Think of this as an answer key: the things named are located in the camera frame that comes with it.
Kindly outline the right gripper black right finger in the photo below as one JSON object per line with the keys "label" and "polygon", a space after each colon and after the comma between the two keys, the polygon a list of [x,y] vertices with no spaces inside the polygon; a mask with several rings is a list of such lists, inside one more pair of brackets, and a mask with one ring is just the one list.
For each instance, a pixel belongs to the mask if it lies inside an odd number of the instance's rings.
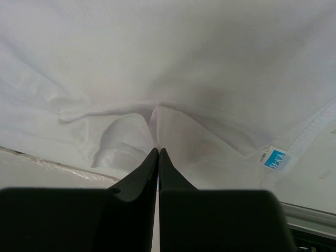
{"label": "right gripper black right finger", "polygon": [[161,251],[295,251],[284,212],[264,190],[199,190],[159,156]]}

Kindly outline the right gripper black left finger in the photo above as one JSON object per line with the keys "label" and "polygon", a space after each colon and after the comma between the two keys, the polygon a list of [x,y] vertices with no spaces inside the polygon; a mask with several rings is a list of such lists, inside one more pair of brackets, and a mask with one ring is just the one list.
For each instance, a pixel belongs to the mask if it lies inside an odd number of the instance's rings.
{"label": "right gripper black left finger", "polygon": [[158,150],[106,189],[1,190],[1,251],[150,251]]}

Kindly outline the white cloth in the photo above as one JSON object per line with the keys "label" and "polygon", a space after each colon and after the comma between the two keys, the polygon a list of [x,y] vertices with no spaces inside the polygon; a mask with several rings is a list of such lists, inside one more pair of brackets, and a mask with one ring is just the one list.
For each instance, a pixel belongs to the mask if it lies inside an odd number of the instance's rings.
{"label": "white cloth", "polygon": [[335,120],[335,1],[1,1],[1,146],[274,190]]}

